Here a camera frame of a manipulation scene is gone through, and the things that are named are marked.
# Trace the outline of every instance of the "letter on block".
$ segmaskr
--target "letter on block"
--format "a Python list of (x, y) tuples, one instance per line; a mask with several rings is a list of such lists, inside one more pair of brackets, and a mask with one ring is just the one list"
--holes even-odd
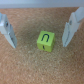
[(51, 52), (55, 43), (55, 34), (52, 32), (41, 31), (37, 46), (39, 49)]

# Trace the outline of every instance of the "cube front face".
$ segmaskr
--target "cube front face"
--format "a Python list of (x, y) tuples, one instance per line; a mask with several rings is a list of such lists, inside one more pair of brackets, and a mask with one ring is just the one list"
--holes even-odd
[(39, 49), (51, 52), (55, 42), (55, 34), (52, 32), (41, 31), (38, 40), (37, 46)]

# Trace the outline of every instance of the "yellow-green block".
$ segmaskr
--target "yellow-green block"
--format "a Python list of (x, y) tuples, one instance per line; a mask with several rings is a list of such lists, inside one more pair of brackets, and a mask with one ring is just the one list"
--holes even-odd
[(55, 43), (55, 34), (52, 32), (41, 31), (37, 46), (40, 50), (51, 52)]

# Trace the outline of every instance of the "brown table surface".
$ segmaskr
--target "brown table surface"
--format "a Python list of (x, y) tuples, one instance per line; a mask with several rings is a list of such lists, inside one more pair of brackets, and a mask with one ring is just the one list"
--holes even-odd
[[(0, 84), (84, 84), (84, 25), (64, 48), (65, 23), (77, 8), (0, 9), (17, 37), (14, 49), (0, 34)], [(51, 53), (39, 50), (39, 33), (55, 33)]]

